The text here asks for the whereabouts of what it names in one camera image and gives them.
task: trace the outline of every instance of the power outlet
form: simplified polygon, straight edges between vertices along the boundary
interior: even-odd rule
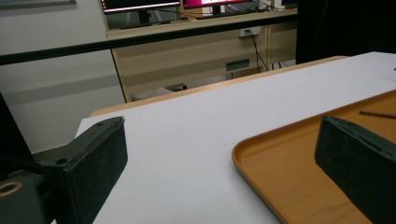
[[[239,30],[239,36],[250,36],[250,32],[253,33],[254,35],[259,35],[261,32],[261,27],[256,26],[256,27],[250,27],[250,28],[244,28]]]

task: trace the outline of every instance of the wall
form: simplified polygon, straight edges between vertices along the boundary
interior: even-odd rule
[[[0,10],[0,55],[106,40],[97,0]],[[109,50],[0,66],[0,91],[32,152],[70,142],[92,111],[123,103]]]

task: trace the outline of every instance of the cable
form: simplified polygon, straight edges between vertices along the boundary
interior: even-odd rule
[[[246,32],[249,33],[251,40],[253,41],[253,45],[254,45],[254,49],[256,50],[256,64],[257,64],[257,69],[259,70],[259,72],[261,72],[262,70],[259,67],[259,58],[262,61],[262,64],[264,64],[265,68],[267,69],[267,71],[269,71],[270,69],[268,68],[267,64],[264,62],[264,60],[262,59],[262,56],[260,56],[260,53],[257,51],[257,44],[256,44],[256,38],[254,37],[253,32],[251,32],[251,30],[246,30]]]
[[[271,8],[271,10],[273,10],[273,11],[279,11],[279,8],[273,7],[273,6],[269,5],[269,4],[262,3],[262,2],[259,2],[259,8],[260,8],[260,4],[265,5],[265,8]]]
[[[251,9],[249,7],[244,10],[234,10],[232,7],[230,7],[230,5],[225,5],[225,6],[228,8],[229,11],[232,11],[232,12],[252,12],[252,11],[254,11],[253,9]]]
[[[318,28],[317,34],[315,35],[314,44],[312,45],[312,49],[311,49],[311,53],[309,54],[308,61],[311,61],[312,55],[314,54],[314,50],[315,50],[315,47],[316,47],[316,44],[317,44],[317,41],[318,41],[318,36],[319,36],[319,33],[320,33],[320,29],[321,29],[321,26],[323,24],[324,17],[326,15],[327,3],[328,2],[329,2],[329,0],[326,0],[325,6],[324,6],[324,9],[323,9],[323,15],[322,15],[322,18],[320,20],[320,24],[319,24],[319,28]]]

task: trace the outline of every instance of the monitor stand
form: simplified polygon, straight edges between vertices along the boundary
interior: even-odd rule
[[[212,7],[212,14],[213,14],[213,15],[219,15],[219,14],[221,14],[221,7],[220,7],[220,6],[213,6],[213,7]]]
[[[139,15],[139,23],[125,25],[125,26],[121,27],[121,30],[151,26],[151,25],[167,24],[167,23],[171,22],[171,21],[150,22],[149,18],[151,17],[151,15],[149,14],[149,12],[147,10],[140,10],[137,13]]]

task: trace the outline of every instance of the wooden tray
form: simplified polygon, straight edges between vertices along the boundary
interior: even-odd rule
[[[396,143],[396,119],[360,110],[396,114],[396,91],[245,139],[233,149],[233,162],[283,223],[370,223],[314,159],[323,115],[350,120]]]

